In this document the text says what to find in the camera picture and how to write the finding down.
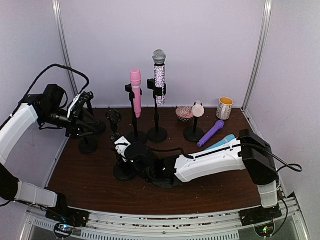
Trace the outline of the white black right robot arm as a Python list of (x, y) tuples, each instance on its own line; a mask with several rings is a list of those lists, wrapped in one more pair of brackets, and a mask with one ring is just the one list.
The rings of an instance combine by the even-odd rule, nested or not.
[(257, 185), (261, 206), (256, 210), (259, 220), (268, 220), (278, 205), (277, 170), (269, 143), (249, 129), (221, 146), (187, 154), (159, 158), (157, 150), (140, 142), (129, 142), (120, 133), (111, 136), (117, 157), (115, 177), (129, 181), (135, 176), (159, 188), (169, 189), (201, 177), (229, 171), (247, 170)]

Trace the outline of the black blue-mic stand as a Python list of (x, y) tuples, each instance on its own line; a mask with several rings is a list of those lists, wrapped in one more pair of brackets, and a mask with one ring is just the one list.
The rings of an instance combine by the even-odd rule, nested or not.
[(128, 182), (133, 180), (137, 173), (124, 157), (125, 149), (130, 143), (118, 132), (118, 123), (122, 120), (122, 115), (116, 109), (110, 108), (107, 110), (105, 116), (110, 123), (110, 129), (112, 131), (110, 140), (114, 144), (112, 151), (115, 153), (117, 160), (113, 168), (113, 175), (118, 181)]

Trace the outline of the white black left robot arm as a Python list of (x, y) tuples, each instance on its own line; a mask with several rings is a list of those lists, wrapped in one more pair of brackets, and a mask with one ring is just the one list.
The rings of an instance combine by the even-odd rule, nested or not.
[(72, 211), (65, 206), (59, 193), (35, 186), (13, 176), (5, 165), (17, 142), (34, 123), (44, 130), (49, 124), (51, 130), (65, 129), (66, 137), (79, 139), (79, 150), (83, 154), (98, 148), (95, 136), (105, 132), (106, 125), (94, 116), (92, 92), (78, 94), (70, 105), (62, 103), (66, 91), (56, 85), (47, 85), (42, 94), (28, 94), (9, 120), (0, 128), (0, 196), (10, 201), (22, 201), (32, 205), (52, 208), (52, 213), (61, 222), (72, 218)]

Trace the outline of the blue-head microphone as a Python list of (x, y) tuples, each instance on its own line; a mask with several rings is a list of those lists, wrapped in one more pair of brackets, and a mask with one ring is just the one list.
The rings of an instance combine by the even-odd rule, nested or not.
[(233, 134), (230, 134), (230, 135), (227, 135), (226, 137), (224, 137), (222, 140), (220, 140), (219, 142), (213, 144), (212, 146), (208, 147), (206, 150), (212, 150), (212, 149), (215, 149), (217, 147), (220, 147), (220, 146), (223, 146), (229, 142), (231, 142), (232, 140), (234, 140), (236, 138), (235, 135)]

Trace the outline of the black small-mic stand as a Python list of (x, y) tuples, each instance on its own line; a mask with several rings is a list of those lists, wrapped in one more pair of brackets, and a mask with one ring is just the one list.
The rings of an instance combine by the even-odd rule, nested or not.
[(199, 118), (195, 116), (193, 126), (186, 128), (183, 132), (184, 138), (189, 142), (196, 143), (205, 135), (204, 131), (198, 127), (198, 120)]

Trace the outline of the purple microphone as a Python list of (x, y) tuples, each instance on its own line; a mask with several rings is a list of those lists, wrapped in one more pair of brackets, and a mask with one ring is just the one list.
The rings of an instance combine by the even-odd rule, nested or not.
[(225, 125), (223, 120), (216, 121), (215, 125), (197, 142), (197, 146), (201, 148), (206, 144), (219, 130), (221, 130)]

